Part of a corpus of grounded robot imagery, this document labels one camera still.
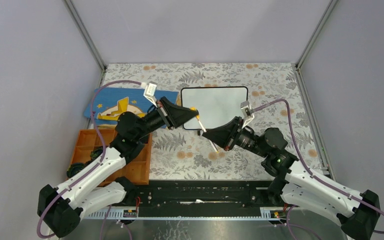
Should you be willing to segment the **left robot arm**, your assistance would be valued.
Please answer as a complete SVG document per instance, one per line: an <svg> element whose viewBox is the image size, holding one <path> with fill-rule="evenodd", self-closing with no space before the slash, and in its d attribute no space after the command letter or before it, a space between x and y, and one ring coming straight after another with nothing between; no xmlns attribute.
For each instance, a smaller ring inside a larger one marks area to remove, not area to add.
<svg viewBox="0 0 384 240"><path fill-rule="evenodd" d="M98 185L134 160L153 131L163 126L176 129L198 115L198 110L176 105L166 97L158 100L155 109L145 116L130 111L121 113L115 127L115 138L103 146L97 159L58 186L48 184L40 190L37 235L46 238L41 233L42 223L46 223L53 236L63 238L85 217L106 206L132 204L135 200L134 185L126 177L102 188L97 188Z"/></svg>

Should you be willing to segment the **yellow marker cap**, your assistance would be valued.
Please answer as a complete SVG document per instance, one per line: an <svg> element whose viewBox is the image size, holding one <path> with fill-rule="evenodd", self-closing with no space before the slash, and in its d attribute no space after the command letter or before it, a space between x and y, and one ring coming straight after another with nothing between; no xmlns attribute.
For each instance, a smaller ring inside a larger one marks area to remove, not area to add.
<svg viewBox="0 0 384 240"><path fill-rule="evenodd" d="M194 111L194 112L196 113L195 118L196 118L197 120L200 120L200 114L199 114L199 111L198 111L195 107L191 107L190 110L191 110L191 111Z"/></svg>

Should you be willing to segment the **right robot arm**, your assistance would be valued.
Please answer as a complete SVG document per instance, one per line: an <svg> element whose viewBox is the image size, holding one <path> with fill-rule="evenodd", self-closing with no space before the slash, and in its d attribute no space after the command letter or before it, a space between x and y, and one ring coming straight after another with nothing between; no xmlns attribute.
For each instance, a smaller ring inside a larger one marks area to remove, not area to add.
<svg viewBox="0 0 384 240"><path fill-rule="evenodd" d="M203 133L225 151L241 147L263 158L261 166L274 179L267 190L267 201L310 210L338 225L354 240L369 240L380 214L369 205L380 207L379 196L371 190L359 192L346 187L309 167L286 150L287 141L276 127L257 135L244 126L241 117Z"/></svg>

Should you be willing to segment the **black framed whiteboard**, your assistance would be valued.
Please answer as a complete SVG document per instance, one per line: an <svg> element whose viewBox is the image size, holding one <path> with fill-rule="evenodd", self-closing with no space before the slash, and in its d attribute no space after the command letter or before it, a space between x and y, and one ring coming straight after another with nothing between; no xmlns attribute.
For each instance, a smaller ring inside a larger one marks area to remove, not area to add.
<svg viewBox="0 0 384 240"><path fill-rule="evenodd" d="M245 86L185 87L180 91L181 105L195 108L195 118L183 125L185 130L214 129L227 124L234 117L242 117L241 103L248 100Z"/></svg>

